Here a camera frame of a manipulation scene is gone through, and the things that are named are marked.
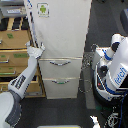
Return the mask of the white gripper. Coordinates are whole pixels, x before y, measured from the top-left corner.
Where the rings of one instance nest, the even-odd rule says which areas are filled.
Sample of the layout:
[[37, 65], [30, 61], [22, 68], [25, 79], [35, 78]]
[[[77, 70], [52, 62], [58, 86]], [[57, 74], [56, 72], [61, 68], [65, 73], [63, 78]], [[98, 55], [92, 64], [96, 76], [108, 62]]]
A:
[[35, 57], [36, 59], [40, 58], [41, 55], [42, 55], [42, 50], [45, 51], [45, 46], [44, 44], [41, 42], [40, 44], [40, 48], [34, 48], [34, 47], [31, 47], [31, 43], [30, 41], [28, 41], [26, 43], [26, 47], [27, 47], [27, 52], [29, 54], [30, 57]]

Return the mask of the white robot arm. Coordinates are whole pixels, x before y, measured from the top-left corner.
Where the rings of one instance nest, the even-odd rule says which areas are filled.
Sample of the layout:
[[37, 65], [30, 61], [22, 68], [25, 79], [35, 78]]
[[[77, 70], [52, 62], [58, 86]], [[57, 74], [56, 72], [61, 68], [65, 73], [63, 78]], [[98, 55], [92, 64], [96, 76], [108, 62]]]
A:
[[45, 51], [45, 46], [39, 48], [27, 44], [29, 54], [27, 68], [8, 84], [8, 90], [0, 94], [0, 128], [14, 128], [21, 117], [20, 101], [25, 97], [37, 68], [38, 59]]

